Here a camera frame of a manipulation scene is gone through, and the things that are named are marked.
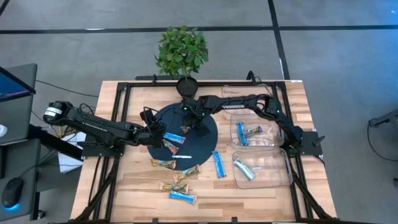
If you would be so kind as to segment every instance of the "black plant pot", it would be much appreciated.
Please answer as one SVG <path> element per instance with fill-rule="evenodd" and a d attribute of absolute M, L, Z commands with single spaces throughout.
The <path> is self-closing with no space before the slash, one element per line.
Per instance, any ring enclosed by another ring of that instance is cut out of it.
<path fill-rule="evenodd" d="M 193 99 L 198 91 L 198 86 L 198 82 L 194 78 L 184 77 L 177 82 L 177 91 L 182 98 Z"/>

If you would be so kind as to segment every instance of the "clear plastic container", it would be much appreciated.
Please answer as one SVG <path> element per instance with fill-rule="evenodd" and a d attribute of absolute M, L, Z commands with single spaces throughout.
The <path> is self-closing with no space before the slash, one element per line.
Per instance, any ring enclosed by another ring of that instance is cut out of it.
<path fill-rule="evenodd" d="M 237 151 L 233 161 L 239 159 L 255 175 L 249 180 L 238 166 L 233 165 L 236 185 L 240 189 L 280 187 L 292 184 L 292 171 L 283 149 L 266 151 Z"/>
<path fill-rule="evenodd" d="M 243 146 L 238 134 L 238 123 L 244 124 L 244 129 L 261 127 L 262 133 L 246 137 L 248 146 Z M 284 132 L 275 121 L 268 121 L 256 114 L 231 115 L 231 146 L 234 149 L 264 149 L 264 147 L 281 146 L 284 143 Z"/>

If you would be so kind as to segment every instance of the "blue wrapper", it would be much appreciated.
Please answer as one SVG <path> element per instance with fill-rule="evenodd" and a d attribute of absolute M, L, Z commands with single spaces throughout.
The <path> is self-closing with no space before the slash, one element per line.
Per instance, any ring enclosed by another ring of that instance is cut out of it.
<path fill-rule="evenodd" d="M 166 138 L 166 139 L 168 139 L 170 141 L 178 142 L 180 144 L 183 144 L 184 141 L 185 141 L 185 137 L 181 137 L 181 136 L 178 136 L 178 135 L 172 134 L 172 133 L 164 134 L 163 138 Z"/>
<path fill-rule="evenodd" d="M 169 196 L 170 199 L 183 200 L 183 201 L 190 203 L 191 205 L 193 205 L 195 203 L 195 201 L 197 200 L 197 197 L 198 196 L 182 194 L 182 193 L 175 192 L 175 191 L 171 191 L 170 196 Z"/>
<path fill-rule="evenodd" d="M 213 151 L 214 163 L 216 164 L 216 170 L 218 178 L 226 177 L 223 161 L 221 160 L 220 153 L 218 151 Z"/>
<path fill-rule="evenodd" d="M 236 165 L 249 180 L 256 177 L 256 175 L 240 159 L 236 159 L 234 161 L 234 165 Z"/>
<path fill-rule="evenodd" d="M 239 140 L 241 141 L 242 146 L 248 146 L 249 145 L 248 140 L 244 136 L 243 132 L 244 132 L 244 124 L 243 124 L 243 122 L 239 122 L 238 123 Z"/>

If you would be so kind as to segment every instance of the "cable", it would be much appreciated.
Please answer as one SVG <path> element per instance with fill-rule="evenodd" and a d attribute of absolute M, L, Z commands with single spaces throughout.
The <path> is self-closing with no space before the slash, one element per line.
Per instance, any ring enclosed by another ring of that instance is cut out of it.
<path fill-rule="evenodd" d="M 58 167 L 61 167 L 61 166 L 68 166 L 68 167 L 78 167 L 78 166 L 81 166 L 81 165 L 68 165 L 68 164 L 42 164 L 41 166 L 58 166 Z"/>
<path fill-rule="evenodd" d="M 326 166 L 326 165 L 325 165 L 325 161 L 323 161 L 323 159 L 322 159 L 321 157 L 319 157 L 319 156 L 317 156 L 317 155 L 313 155 L 313 156 L 315 156 L 317 159 L 319 159 L 319 160 L 323 163 L 323 166 Z"/>
<path fill-rule="evenodd" d="M 66 142 L 69 142 L 71 139 L 73 139 L 75 136 L 77 135 L 77 133 L 74 133 L 74 135 L 72 137 L 70 137 L 68 140 L 66 140 Z"/>
<path fill-rule="evenodd" d="M 256 80 L 256 78 L 258 78 L 259 80 L 260 80 L 260 83 L 262 83 L 262 80 L 261 80 L 261 78 L 260 77 L 254 77 L 254 80 Z M 268 86 L 267 85 L 265 85 L 266 86 L 266 90 L 267 90 L 267 92 L 271 95 L 271 96 L 274 96 L 269 90 L 268 90 Z"/>
<path fill-rule="evenodd" d="M 143 109 L 143 110 L 144 110 L 145 123 L 148 124 L 149 122 L 148 122 L 148 118 L 147 118 L 147 113 L 145 112 L 145 108 L 148 108 L 148 107 L 145 106 L 144 109 Z M 152 132 L 150 131 L 150 128 L 148 128 L 148 131 L 149 131 L 149 134 L 150 134 L 151 136 L 153 136 L 153 135 L 152 135 Z"/>
<path fill-rule="evenodd" d="M 91 202 L 91 195 L 93 194 L 94 182 L 95 182 L 95 179 L 96 179 L 96 176 L 97 176 L 97 170 L 98 170 L 98 165 L 100 164 L 100 160 L 101 160 L 101 157 L 99 156 L 99 157 L 98 157 L 98 160 L 97 160 L 97 164 L 95 165 L 95 169 L 94 169 L 93 181 L 92 181 L 92 183 L 91 183 L 90 194 L 89 194 L 89 196 L 88 196 L 88 205 L 89 205 L 90 202 Z"/>
<path fill-rule="evenodd" d="M 46 83 L 46 82 L 43 82 L 43 81 L 40 81 L 40 80 L 36 80 L 36 81 L 39 82 L 39 83 L 43 83 L 43 84 L 46 84 L 46 85 L 61 89 L 61 90 L 69 91 L 71 93 L 76 93 L 76 94 L 83 95 L 83 96 L 99 97 L 99 96 L 96 96 L 96 95 L 90 95 L 90 94 L 86 94 L 86 93 L 79 93 L 79 92 L 76 92 L 76 91 L 68 90 L 66 88 L 62 88 L 62 87 L 59 87 L 59 86 L 56 86 L 56 85 L 53 85 L 53 84 L 49 84 L 49 83 Z"/>
<path fill-rule="evenodd" d="M 37 116 L 37 114 L 35 112 L 33 112 L 33 110 L 31 110 L 31 112 L 33 113 L 34 116 L 36 116 L 37 119 L 39 119 L 39 120 L 44 122 L 44 120 L 42 118 L 40 118 L 39 116 Z"/>
<path fill-rule="evenodd" d="M 370 147 L 372 148 L 372 150 L 374 151 L 374 153 L 376 153 L 380 158 L 385 159 L 385 160 L 387 160 L 387 161 L 398 162 L 398 160 L 388 159 L 388 158 L 383 157 L 382 155 L 380 155 L 380 154 L 373 148 L 372 143 L 371 143 L 371 140 L 370 140 L 370 138 L 369 138 L 369 128 L 370 128 L 370 126 L 371 126 L 371 121 L 372 121 L 372 120 L 370 120 L 370 121 L 368 122 L 368 130 L 367 130 L 367 134 L 368 134 L 368 143 L 369 143 Z"/>
<path fill-rule="evenodd" d="M 53 150 L 50 150 L 46 155 L 43 156 L 43 158 L 41 159 L 42 162 L 49 158 L 48 155 L 49 155 L 51 152 L 53 153 Z M 22 172 L 22 174 L 21 174 L 19 177 L 22 177 L 22 175 L 24 175 L 25 172 L 27 172 L 27 171 L 30 170 L 31 168 L 36 167 L 36 166 L 38 166 L 38 165 L 40 165 L 40 164 L 41 164 L 41 162 L 40 162 L 39 164 L 37 164 L 37 165 L 34 165 L 34 166 L 29 167 L 29 168 L 26 169 L 24 172 Z"/>
<path fill-rule="evenodd" d="M 81 105 L 80 105 L 80 109 L 83 109 L 81 106 L 86 106 L 89 110 L 90 110 L 90 112 L 91 112 L 91 114 L 92 115 L 94 115 L 94 112 L 93 112 L 93 110 L 91 109 L 91 107 L 90 106 L 88 106 L 87 104 L 85 104 L 85 103 L 82 103 Z"/>
<path fill-rule="evenodd" d="M 54 130 L 54 132 L 55 132 L 55 134 L 58 136 L 58 138 L 61 138 L 61 136 L 58 135 L 58 133 L 57 133 L 57 131 L 55 130 L 55 128 L 54 128 L 52 125 L 50 125 L 50 127 Z"/>

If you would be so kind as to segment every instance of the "white paper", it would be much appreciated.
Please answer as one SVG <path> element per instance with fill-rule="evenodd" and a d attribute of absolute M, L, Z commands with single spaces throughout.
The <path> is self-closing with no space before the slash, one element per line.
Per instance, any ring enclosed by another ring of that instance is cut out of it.
<path fill-rule="evenodd" d="M 71 138 L 73 135 L 75 134 L 70 134 L 68 136 L 65 136 L 62 138 L 62 140 L 63 141 L 68 140 L 69 144 L 74 145 L 79 149 L 83 149 L 82 147 L 78 146 L 77 142 L 84 141 L 86 138 L 86 134 L 83 132 L 79 132 L 76 134 L 75 137 Z M 60 165 L 70 165 L 70 166 L 60 166 L 60 172 L 63 174 L 71 170 L 74 170 L 76 168 L 79 168 L 81 165 L 83 165 L 82 161 L 66 156 L 60 152 L 58 152 L 58 161 Z"/>

